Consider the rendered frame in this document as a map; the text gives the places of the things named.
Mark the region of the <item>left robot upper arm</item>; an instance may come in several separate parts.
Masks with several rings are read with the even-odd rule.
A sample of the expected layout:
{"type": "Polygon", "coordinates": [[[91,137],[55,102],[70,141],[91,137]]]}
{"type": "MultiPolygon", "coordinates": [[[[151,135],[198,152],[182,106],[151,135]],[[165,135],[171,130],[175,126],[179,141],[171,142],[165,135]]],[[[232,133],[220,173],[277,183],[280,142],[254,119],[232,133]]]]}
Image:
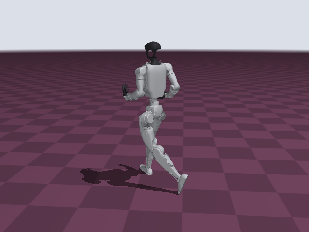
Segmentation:
{"type": "Polygon", "coordinates": [[[139,95],[137,98],[142,98],[145,95],[144,87],[144,75],[146,74],[146,66],[139,67],[135,70],[136,85],[139,95]]]}

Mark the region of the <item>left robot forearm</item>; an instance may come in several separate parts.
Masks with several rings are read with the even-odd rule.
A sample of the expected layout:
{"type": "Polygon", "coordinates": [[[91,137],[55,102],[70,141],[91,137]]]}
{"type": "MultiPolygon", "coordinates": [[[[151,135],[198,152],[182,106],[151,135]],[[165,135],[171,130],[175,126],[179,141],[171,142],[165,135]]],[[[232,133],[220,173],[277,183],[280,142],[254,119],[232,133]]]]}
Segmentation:
{"type": "Polygon", "coordinates": [[[127,96],[123,96],[124,98],[125,98],[125,100],[127,101],[127,100],[136,100],[136,99],[138,99],[137,97],[138,97],[138,95],[139,95],[139,92],[138,92],[138,90],[135,90],[134,92],[132,92],[132,93],[127,93],[127,96]]]}

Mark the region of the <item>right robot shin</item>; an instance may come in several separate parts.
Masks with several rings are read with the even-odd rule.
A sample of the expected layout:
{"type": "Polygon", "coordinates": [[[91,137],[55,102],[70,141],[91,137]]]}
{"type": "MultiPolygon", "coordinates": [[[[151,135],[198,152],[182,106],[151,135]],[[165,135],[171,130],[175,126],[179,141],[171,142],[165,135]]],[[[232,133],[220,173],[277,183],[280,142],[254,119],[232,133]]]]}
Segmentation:
{"type": "MultiPolygon", "coordinates": [[[[157,145],[157,138],[155,139],[156,139],[156,145],[157,145]]],[[[151,168],[152,160],[153,160],[152,153],[146,147],[146,166],[145,166],[146,169],[151,168]]]]}

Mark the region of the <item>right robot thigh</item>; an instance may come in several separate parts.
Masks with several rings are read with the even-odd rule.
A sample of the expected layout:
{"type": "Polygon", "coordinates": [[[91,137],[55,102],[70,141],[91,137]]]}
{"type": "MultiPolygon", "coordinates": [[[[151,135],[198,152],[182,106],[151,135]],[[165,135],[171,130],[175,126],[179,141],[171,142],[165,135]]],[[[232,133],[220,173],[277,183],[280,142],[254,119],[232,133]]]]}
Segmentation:
{"type": "MultiPolygon", "coordinates": [[[[161,121],[164,120],[166,117],[166,114],[164,111],[162,111],[162,116],[158,119],[153,119],[153,122],[151,124],[149,124],[152,128],[153,128],[153,132],[154,132],[154,137],[158,131],[158,128],[161,124],[161,121]]],[[[155,144],[156,144],[156,139],[155,139],[155,144]]]]}

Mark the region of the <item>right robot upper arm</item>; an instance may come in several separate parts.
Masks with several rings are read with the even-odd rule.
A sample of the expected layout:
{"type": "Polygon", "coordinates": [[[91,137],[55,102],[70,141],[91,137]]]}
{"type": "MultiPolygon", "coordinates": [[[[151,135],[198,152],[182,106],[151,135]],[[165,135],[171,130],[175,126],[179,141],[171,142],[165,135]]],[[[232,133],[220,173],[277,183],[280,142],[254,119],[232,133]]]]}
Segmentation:
{"type": "Polygon", "coordinates": [[[180,86],[177,82],[177,79],[176,79],[176,76],[174,74],[172,65],[170,63],[165,63],[165,66],[166,66],[166,69],[167,69],[167,77],[168,77],[169,81],[171,82],[170,89],[172,91],[179,90],[180,86]]]}

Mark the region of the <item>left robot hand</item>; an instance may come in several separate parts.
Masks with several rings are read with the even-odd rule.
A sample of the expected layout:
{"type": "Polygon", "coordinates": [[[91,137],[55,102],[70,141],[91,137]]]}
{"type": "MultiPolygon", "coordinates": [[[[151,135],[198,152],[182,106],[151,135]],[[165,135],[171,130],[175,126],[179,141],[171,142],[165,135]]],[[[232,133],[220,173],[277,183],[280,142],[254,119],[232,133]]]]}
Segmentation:
{"type": "Polygon", "coordinates": [[[127,96],[127,93],[128,93],[128,91],[130,90],[127,90],[129,87],[127,87],[128,85],[126,85],[126,83],[125,84],[123,84],[122,85],[122,90],[123,90],[123,96],[127,96]],[[127,88],[126,88],[127,87],[127,88]]]}

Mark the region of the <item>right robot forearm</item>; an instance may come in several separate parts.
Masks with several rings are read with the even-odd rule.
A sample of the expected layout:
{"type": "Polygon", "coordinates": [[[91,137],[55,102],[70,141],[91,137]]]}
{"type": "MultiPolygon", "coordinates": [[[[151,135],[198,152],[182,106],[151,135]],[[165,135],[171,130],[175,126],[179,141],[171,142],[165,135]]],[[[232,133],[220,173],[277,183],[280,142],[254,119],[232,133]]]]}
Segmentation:
{"type": "Polygon", "coordinates": [[[176,91],[172,91],[171,89],[169,90],[168,93],[164,93],[165,95],[165,98],[173,98],[173,96],[178,92],[179,90],[176,90],[176,91]]]}

